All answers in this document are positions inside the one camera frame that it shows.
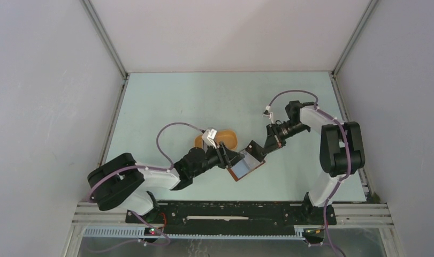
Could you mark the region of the brown leather card holder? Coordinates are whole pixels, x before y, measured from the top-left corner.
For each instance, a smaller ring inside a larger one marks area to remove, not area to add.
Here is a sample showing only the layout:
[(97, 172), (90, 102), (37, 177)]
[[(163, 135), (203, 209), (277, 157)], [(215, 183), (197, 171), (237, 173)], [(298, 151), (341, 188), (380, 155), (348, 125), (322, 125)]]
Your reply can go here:
[(245, 149), (240, 151), (240, 153), (244, 155), (244, 158), (241, 161), (239, 161), (236, 165), (227, 169), (227, 171), (230, 173), (230, 175), (236, 182), (243, 179), (249, 173), (253, 172), (254, 170), (258, 169), (259, 167), (265, 164), (265, 160), (258, 161), (254, 156), (252, 156)]

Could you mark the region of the black card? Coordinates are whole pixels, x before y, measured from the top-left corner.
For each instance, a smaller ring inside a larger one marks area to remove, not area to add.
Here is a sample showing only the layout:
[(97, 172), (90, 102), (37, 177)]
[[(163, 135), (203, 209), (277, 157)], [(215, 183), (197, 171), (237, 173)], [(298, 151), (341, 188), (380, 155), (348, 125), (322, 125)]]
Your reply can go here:
[(262, 146), (260, 146), (257, 142), (255, 142), (254, 140), (252, 140), (248, 146), (245, 148), (246, 152), (251, 155), (253, 158), (255, 158), (256, 160), (258, 160), (259, 162), (264, 161), (265, 159), (265, 154), (264, 154), (264, 149)]

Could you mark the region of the orange plastic card tray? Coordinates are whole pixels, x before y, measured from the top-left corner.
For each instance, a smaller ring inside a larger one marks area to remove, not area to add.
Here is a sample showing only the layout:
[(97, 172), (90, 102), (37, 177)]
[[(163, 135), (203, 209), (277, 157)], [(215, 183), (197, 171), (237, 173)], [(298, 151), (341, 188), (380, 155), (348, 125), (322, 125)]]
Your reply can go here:
[[(202, 146), (202, 135), (199, 135), (195, 138), (194, 146), (203, 149)], [(238, 138), (234, 131), (232, 130), (220, 130), (217, 131), (215, 142), (218, 144), (219, 142), (224, 142), (228, 149), (236, 150), (238, 146)]]

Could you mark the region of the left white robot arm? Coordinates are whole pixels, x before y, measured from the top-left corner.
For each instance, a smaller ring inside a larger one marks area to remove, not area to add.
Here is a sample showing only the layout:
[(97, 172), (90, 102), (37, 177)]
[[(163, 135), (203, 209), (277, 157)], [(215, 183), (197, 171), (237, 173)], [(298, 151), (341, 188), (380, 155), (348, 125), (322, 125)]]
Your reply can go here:
[(152, 223), (158, 219), (159, 208), (150, 188), (179, 191), (206, 171), (231, 168), (244, 158), (223, 142), (206, 150), (193, 147), (170, 168), (140, 165), (132, 154), (123, 153), (88, 175), (87, 201), (96, 203), (100, 211), (124, 208)]

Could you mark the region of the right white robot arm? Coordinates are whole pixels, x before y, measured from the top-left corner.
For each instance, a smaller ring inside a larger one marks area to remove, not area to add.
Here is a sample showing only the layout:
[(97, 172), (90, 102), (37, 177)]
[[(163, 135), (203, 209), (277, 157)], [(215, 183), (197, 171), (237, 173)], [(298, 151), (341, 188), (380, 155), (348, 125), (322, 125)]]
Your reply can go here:
[(304, 197), (305, 206), (301, 209), (302, 219), (314, 224), (323, 216), (321, 207), (331, 204), (343, 181), (365, 165), (361, 127), (357, 122), (341, 122), (314, 102), (291, 101), (285, 111), (287, 121), (271, 121), (266, 126), (267, 137), (262, 155), (283, 148), (287, 139), (303, 131), (319, 134), (322, 173)]

